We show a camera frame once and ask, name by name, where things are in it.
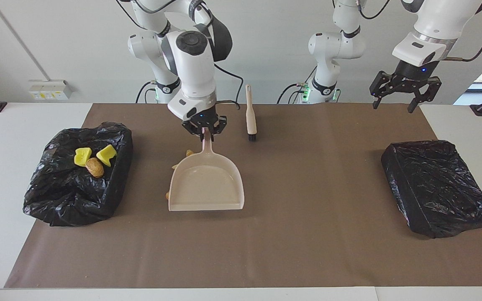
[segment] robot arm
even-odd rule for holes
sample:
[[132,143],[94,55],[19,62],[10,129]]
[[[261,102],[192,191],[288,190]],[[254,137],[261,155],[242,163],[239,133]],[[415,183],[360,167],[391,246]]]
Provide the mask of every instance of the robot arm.
[[[361,0],[361,6],[367,0]],[[300,103],[328,102],[340,75],[335,59],[357,59],[364,54],[366,44],[360,34],[360,13],[356,0],[338,0],[333,22],[340,33],[316,33],[308,42],[308,49],[317,61],[314,77],[308,80],[308,94]]]
[[[182,120],[191,134],[212,135],[226,126],[226,116],[216,114],[214,62],[228,57],[232,40],[228,29],[202,0],[129,0],[138,23],[149,31],[133,35],[130,52],[146,61],[156,76],[158,96]],[[165,12],[187,13],[193,30],[172,26]]]
[[[438,63],[444,60],[461,37],[466,23],[482,10],[482,0],[401,0],[406,10],[416,14],[414,30],[392,53],[400,59],[394,74],[380,71],[369,91],[377,99],[394,92],[414,93],[409,105],[412,113],[419,103],[433,101],[442,82],[431,77]],[[422,87],[427,90],[421,93]]]

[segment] trash bag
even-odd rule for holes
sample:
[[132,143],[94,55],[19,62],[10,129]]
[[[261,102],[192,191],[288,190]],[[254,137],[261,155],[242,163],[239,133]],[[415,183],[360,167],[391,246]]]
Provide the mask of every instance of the trash bag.
[[[96,179],[74,164],[75,149],[97,152],[113,145],[117,156]],[[44,149],[25,194],[23,212],[50,226],[81,226],[109,219],[122,200],[133,155],[131,131],[123,124],[103,122],[97,128],[69,128]]]
[[452,143],[392,143],[381,162],[413,232],[442,238],[482,227],[482,191]]

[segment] brown paper sheet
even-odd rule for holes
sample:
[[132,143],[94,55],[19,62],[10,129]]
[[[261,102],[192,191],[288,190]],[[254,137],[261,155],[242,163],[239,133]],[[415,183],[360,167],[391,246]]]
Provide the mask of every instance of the brown paper sheet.
[[407,228],[380,163],[393,142],[436,139],[406,105],[256,105],[228,116],[214,150],[237,166],[245,208],[169,212],[171,166],[198,151],[165,105],[93,105],[84,127],[123,122],[134,159],[115,216],[36,221],[6,288],[482,286],[482,229],[431,240]]

